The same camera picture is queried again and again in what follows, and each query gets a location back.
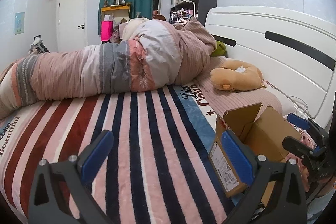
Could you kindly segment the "cardboard box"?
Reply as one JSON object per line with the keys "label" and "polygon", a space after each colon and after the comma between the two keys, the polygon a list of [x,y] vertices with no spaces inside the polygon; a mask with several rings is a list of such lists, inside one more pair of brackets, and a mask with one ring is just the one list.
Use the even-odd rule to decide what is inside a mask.
{"label": "cardboard box", "polygon": [[209,151],[209,159],[224,195],[234,204],[238,203],[249,186],[240,181],[222,148],[221,137],[225,130],[232,130],[255,156],[264,155],[266,159],[275,162],[285,162],[289,158],[288,151],[282,147],[285,137],[302,139],[293,125],[272,106],[267,106],[257,117],[262,106],[261,103],[257,103],[217,116],[215,139]]}

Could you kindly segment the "pink ribbed pillow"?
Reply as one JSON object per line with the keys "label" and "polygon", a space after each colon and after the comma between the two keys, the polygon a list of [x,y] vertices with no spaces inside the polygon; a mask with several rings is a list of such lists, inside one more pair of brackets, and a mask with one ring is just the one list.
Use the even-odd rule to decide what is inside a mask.
{"label": "pink ribbed pillow", "polygon": [[222,116],[228,110],[256,103],[262,103],[257,117],[263,113],[267,106],[272,106],[278,113],[282,114],[281,102],[274,94],[267,91],[267,88],[247,92],[226,92],[215,89],[210,81],[210,71],[223,65],[225,59],[224,56],[211,57],[208,67],[194,79],[194,83],[197,84],[205,99],[217,114]]}

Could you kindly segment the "striped bed blanket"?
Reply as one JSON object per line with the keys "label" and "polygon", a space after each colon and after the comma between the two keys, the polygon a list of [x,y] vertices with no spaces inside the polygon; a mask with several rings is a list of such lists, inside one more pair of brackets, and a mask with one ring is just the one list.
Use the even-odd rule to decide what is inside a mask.
{"label": "striped bed blanket", "polygon": [[1,195],[27,222],[41,159],[114,144],[89,191],[113,223],[222,223],[233,209],[210,163],[216,114],[196,84],[38,102],[1,120]]}

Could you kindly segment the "white bed headboard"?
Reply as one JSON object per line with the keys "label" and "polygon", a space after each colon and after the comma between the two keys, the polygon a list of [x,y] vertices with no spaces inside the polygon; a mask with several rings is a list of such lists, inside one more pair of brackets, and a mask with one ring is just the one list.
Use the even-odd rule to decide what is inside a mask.
{"label": "white bed headboard", "polygon": [[335,24],[303,12],[262,6],[210,9],[206,29],[229,58],[258,67],[264,79],[321,127],[335,95]]}

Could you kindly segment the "brown plush toy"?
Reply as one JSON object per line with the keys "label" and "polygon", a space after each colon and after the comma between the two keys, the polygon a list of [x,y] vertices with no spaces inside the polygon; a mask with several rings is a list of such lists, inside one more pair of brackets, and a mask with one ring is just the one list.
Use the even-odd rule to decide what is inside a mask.
{"label": "brown plush toy", "polygon": [[210,81],[218,90],[245,92],[261,88],[263,74],[250,63],[227,59],[221,67],[210,71]]}

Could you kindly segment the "green plush toy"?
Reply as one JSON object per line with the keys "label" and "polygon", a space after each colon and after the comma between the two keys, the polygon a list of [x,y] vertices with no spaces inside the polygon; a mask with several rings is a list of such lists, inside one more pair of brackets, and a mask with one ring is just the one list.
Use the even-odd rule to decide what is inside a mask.
{"label": "green plush toy", "polygon": [[217,47],[213,51],[213,53],[210,54],[211,57],[219,57],[219,56],[226,56],[227,55],[227,50],[226,50],[226,45],[221,42],[221,41],[216,41],[217,42]]}

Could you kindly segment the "rolled pink grey duvet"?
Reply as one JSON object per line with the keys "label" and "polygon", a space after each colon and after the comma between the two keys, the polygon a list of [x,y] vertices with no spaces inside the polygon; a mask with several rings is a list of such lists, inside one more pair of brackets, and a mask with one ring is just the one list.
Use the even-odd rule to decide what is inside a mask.
{"label": "rolled pink grey duvet", "polygon": [[209,65],[216,47],[214,37],[194,18],[177,26],[133,19],[120,43],[32,54],[10,64],[1,74],[1,117],[39,101],[183,85]]}

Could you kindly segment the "pink bag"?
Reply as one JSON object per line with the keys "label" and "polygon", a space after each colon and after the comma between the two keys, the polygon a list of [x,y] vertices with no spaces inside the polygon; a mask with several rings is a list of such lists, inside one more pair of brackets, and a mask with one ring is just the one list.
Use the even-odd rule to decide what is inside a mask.
{"label": "pink bag", "polygon": [[101,23],[101,41],[107,42],[110,41],[110,38],[113,35],[113,22],[112,21],[102,21]]}

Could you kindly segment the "yellow shelf cabinet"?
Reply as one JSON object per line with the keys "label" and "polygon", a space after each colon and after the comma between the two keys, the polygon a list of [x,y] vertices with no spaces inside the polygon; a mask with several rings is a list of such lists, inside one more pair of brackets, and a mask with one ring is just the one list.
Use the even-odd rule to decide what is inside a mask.
{"label": "yellow shelf cabinet", "polygon": [[110,15],[116,23],[121,22],[123,19],[130,20],[130,6],[116,5],[110,7],[103,7],[100,9],[100,20],[104,21],[105,16]]}

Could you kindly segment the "white door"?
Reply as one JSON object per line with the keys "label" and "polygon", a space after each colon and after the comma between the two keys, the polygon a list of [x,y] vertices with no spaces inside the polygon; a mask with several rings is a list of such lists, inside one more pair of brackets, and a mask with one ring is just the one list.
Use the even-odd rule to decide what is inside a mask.
{"label": "white door", "polygon": [[59,52],[72,52],[87,46],[85,24],[86,0],[59,0]]}

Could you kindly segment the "blue wall poster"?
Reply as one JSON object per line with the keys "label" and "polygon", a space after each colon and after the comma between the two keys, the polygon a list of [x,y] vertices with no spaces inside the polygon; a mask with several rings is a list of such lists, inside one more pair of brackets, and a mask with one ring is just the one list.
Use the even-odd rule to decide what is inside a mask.
{"label": "blue wall poster", "polygon": [[25,13],[18,12],[15,14],[15,21],[14,21],[14,34],[22,34],[25,32]]}

